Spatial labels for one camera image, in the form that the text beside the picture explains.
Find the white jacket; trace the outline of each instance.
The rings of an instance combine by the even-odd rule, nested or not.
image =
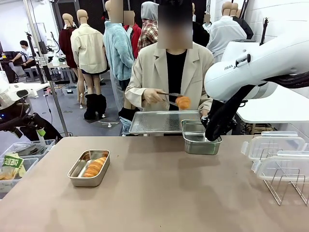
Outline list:
[[[210,39],[207,48],[216,57],[222,55],[229,42],[237,39],[246,39],[247,35],[241,26],[230,16],[222,16],[211,25]]]
[[[101,73],[107,69],[103,51],[103,35],[88,24],[83,23],[71,36],[74,61],[87,73]]]

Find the stool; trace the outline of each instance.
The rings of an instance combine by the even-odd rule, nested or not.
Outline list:
[[[27,79],[30,79],[31,82],[34,82],[35,77],[34,77],[33,73],[36,73],[36,70],[32,69],[32,68],[28,68],[28,69],[24,69],[24,71],[25,71],[25,74],[26,74],[26,82],[27,82]]]

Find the person's right hand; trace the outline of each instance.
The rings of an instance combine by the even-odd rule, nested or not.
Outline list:
[[[159,96],[158,92],[163,92],[161,89],[157,88],[147,88],[143,93],[143,98],[147,101],[148,104],[162,102],[163,99]]]

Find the gray hood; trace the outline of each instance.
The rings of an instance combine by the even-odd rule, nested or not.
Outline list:
[[[146,1],[141,5],[140,16],[142,19],[158,20],[158,5],[153,1]]]

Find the gray pants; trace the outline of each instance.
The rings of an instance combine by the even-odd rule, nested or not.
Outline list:
[[[113,75],[112,70],[110,70],[111,83],[112,83],[112,92],[114,93],[116,106],[118,111],[125,105],[125,93],[121,90],[118,79]]]

